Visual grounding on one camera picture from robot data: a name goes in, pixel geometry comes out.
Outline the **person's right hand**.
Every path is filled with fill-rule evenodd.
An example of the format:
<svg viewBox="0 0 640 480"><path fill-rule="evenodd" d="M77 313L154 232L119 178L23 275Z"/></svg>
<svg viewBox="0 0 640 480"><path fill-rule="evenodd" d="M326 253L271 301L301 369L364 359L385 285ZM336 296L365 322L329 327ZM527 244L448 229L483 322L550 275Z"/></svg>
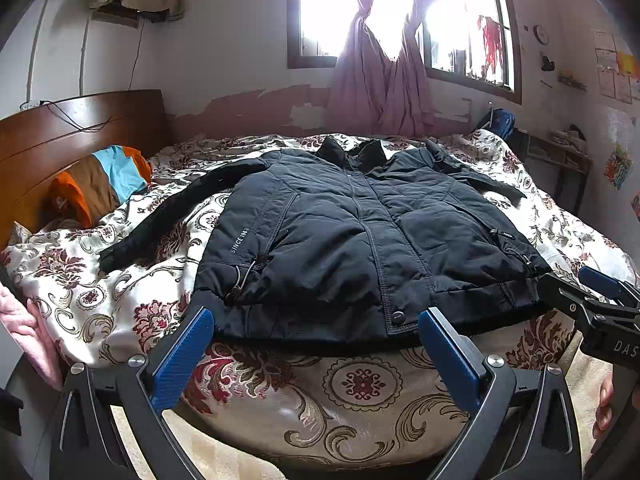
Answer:
<svg viewBox="0 0 640 480"><path fill-rule="evenodd" d="M612 399L614 396L613 374L608 374L601 382L599 390L599 403L594 414L592 436L599 440L611 426L613 420Z"/></svg>

